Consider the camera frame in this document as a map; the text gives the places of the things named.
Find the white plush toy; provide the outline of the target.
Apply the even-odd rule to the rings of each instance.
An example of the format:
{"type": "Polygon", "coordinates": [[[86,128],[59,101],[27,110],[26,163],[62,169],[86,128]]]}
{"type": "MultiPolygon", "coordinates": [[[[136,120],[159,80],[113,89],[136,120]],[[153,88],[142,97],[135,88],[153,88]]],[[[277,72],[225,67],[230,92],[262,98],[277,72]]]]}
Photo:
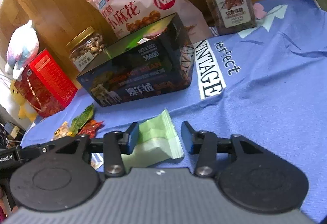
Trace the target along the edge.
{"type": "Polygon", "coordinates": [[[5,73],[11,75],[15,81],[21,81],[24,69],[36,57],[38,50],[39,39],[33,28],[33,21],[29,20],[11,36],[6,52],[5,73]]]}

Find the yellow peanut packet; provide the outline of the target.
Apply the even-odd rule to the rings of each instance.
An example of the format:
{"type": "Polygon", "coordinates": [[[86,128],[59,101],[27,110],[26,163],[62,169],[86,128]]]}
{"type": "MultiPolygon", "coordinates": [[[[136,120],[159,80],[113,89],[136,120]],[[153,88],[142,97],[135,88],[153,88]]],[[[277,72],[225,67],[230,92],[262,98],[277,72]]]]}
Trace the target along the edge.
{"type": "Polygon", "coordinates": [[[71,136],[72,131],[70,131],[68,122],[64,122],[61,126],[54,132],[54,136],[52,140],[57,140],[66,136],[71,136]]]}

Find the yellow plush toy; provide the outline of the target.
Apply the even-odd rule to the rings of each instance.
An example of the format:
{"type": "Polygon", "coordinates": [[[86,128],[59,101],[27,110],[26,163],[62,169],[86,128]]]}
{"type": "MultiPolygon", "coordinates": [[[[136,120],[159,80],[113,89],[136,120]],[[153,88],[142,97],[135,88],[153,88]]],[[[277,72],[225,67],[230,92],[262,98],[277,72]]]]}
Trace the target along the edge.
{"type": "Polygon", "coordinates": [[[19,90],[15,87],[15,80],[11,81],[11,95],[13,100],[18,104],[19,111],[18,111],[18,118],[20,119],[29,119],[31,123],[35,121],[37,118],[37,112],[35,109],[30,105],[30,103],[22,96],[19,90]]]}

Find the pink twisted dough snack bag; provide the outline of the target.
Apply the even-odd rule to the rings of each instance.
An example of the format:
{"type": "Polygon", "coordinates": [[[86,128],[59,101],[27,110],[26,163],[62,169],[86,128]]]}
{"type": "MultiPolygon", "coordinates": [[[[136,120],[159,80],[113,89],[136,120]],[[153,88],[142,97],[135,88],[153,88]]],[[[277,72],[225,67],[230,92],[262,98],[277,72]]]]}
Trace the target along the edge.
{"type": "Polygon", "coordinates": [[[202,12],[188,0],[87,0],[105,18],[117,38],[177,13],[191,42],[210,38],[212,33],[202,12]]]}

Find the red gift box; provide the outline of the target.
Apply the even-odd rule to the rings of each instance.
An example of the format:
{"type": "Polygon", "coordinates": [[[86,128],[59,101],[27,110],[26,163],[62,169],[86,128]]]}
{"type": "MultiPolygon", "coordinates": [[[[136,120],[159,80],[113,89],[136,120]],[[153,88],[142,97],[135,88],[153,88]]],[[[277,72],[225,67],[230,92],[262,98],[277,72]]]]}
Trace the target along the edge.
{"type": "Polygon", "coordinates": [[[14,86],[43,118],[64,110],[78,91],[48,50],[26,66],[14,86]]]}

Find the green vegetable snack packet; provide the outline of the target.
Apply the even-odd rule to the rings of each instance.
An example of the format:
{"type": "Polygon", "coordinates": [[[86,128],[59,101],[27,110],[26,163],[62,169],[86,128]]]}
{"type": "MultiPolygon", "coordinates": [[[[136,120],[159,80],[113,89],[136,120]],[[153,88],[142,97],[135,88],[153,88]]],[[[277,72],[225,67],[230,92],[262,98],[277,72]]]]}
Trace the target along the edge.
{"type": "Polygon", "coordinates": [[[93,118],[94,116],[94,105],[91,104],[85,108],[85,110],[75,117],[72,120],[71,126],[70,126],[70,131],[72,132],[70,136],[74,137],[78,134],[80,129],[89,121],[93,118]]]}

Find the gold lid cashew jar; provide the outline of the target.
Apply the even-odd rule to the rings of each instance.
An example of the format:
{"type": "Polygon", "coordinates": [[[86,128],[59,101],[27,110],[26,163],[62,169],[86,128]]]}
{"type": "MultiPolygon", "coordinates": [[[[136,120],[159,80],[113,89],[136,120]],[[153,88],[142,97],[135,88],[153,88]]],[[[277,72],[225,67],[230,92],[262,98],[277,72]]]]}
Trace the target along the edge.
{"type": "Polygon", "coordinates": [[[66,48],[70,52],[69,59],[78,71],[82,71],[106,47],[103,36],[95,32],[91,26],[73,38],[66,48]]]}

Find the open metal tin box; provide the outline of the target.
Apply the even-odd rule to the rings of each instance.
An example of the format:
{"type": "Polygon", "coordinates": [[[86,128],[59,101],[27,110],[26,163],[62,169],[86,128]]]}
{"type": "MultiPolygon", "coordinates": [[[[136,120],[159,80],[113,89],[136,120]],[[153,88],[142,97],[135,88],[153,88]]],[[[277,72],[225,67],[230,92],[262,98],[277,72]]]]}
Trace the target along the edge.
{"type": "Polygon", "coordinates": [[[195,50],[177,13],[106,47],[77,76],[101,106],[186,89],[195,50]]]}

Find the blue printed cloth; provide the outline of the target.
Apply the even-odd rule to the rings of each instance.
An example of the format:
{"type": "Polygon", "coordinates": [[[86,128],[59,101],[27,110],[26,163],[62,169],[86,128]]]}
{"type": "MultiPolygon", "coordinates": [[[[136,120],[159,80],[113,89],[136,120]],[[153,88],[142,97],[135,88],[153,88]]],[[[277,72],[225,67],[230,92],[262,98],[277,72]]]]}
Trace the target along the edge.
{"type": "MultiPolygon", "coordinates": [[[[188,121],[220,137],[241,134],[299,167],[309,192],[292,223],[326,216],[326,12],[313,0],[263,0],[257,28],[208,39],[196,48],[185,90],[98,108],[104,130],[126,129],[170,112],[176,129],[188,121]]],[[[134,169],[108,185],[72,223],[285,223],[246,213],[211,180],[191,175],[196,158],[134,169]]]]}

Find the red snack packet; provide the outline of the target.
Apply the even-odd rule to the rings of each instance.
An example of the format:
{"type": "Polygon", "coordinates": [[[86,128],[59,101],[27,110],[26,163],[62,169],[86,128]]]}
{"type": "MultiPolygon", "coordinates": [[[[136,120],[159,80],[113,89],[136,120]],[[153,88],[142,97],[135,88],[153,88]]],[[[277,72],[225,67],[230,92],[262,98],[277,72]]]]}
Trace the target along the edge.
{"type": "Polygon", "coordinates": [[[91,139],[96,137],[96,132],[99,128],[103,126],[103,122],[98,122],[96,120],[89,120],[87,123],[80,129],[78,135],[88,135],[91,139]]]}

